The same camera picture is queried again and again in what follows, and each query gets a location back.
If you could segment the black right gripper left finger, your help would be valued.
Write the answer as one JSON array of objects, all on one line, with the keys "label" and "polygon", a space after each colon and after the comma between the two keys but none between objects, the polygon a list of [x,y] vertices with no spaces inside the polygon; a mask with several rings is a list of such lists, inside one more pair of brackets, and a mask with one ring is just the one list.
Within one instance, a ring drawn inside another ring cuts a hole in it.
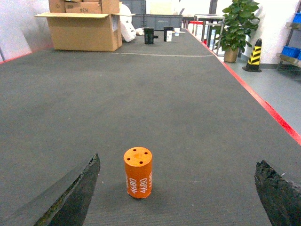
[{"label": "black right gripper left finger", "polygon": [[100,171],[98,154],[84,160],[36,198],[0,221],[2,226],[81,226]]}]

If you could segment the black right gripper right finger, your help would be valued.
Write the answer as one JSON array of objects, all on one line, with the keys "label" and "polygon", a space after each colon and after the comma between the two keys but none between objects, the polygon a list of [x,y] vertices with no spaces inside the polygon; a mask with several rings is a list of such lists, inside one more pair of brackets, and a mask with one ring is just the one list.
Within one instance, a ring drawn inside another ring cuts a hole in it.
[{"label": "black right gripper right finger", "polygon": [[301,224],[301,185],[283,178],[265,160],[256,163],[255,187],[273,226]]}]

